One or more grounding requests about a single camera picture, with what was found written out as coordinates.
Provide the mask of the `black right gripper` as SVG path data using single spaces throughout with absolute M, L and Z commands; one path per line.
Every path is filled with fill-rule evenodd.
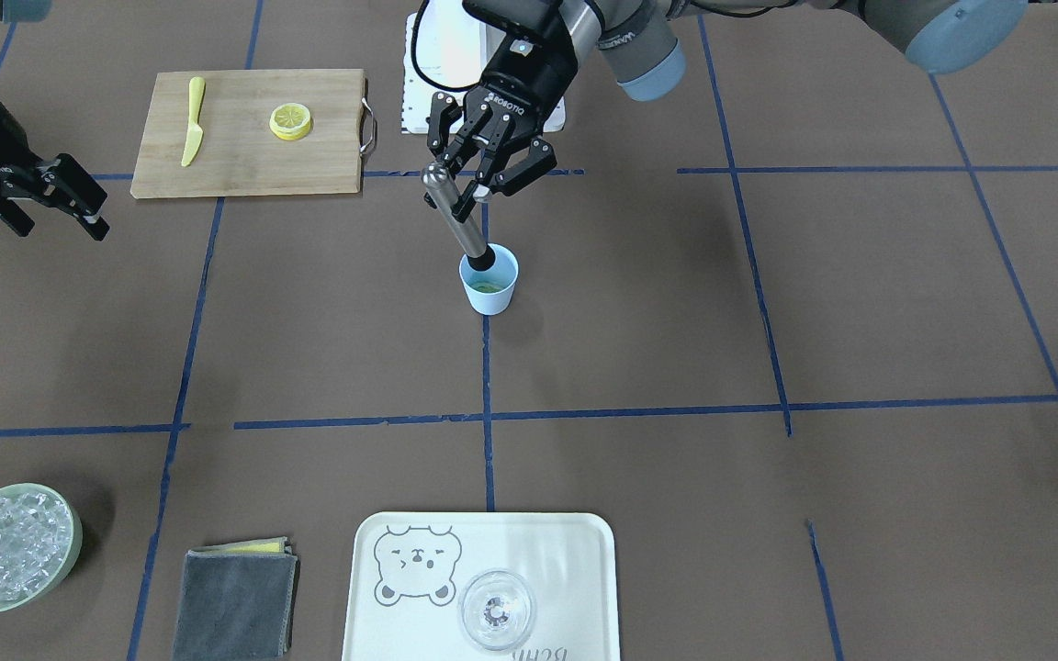
M 26 131 L 0 100 L 0 168 L 17 166 L 37 176 L 43 204 L 73 218 L 94 241 L 104 241 L 110 226 L 104 219 L 108 194 L 71 154 L 39 159 L 30 150 Z M 35 227 L 29 214 L 0 191 L 0 221 L 17 237 L 28 237 Z

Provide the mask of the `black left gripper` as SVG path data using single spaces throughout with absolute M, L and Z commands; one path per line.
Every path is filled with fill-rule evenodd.
M 557 150 L 543 137 L 545 122 L 574 81 L 605 26 L 596 1 L 466 1 L 466 13 L 503 32 L 500 45 L 467 92 L 466 109 L 448 92 L 430 97 L 427 147 L 448 171 L 462 171 L 453 126 L 487 148 L 528 151 L 500 172 L 476 176 L 455 202 L 455 220 L 466 221 L 491 194 L 513 196 L 557 168 Z

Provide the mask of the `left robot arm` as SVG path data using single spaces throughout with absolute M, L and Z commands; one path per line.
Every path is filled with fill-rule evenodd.
M 406 20 L 407 133 L 425 137 L 423 197 L 449 221 L 513 196 L 557 164 L 545 135 L 592 59 L 631 100 L 659 100 L 688 67 L 693 22 L 756 27 L 844 18 L 929 74 L 975 65 L 1013 33 L 1024 1 L 423 1 Z

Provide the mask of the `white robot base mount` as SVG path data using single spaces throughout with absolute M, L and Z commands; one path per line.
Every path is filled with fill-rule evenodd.
M 461 1 L 430 1 L 419 29 L 416 14 L 406 20 L 404 84 L 400 130 L 428 133 L 430 102 L 441 86 L 466 87 L 476 82 L 492 55 L 505 51 L 505 33 L 470 16 Z M 419 34 L 414 45 L 414 34 Z

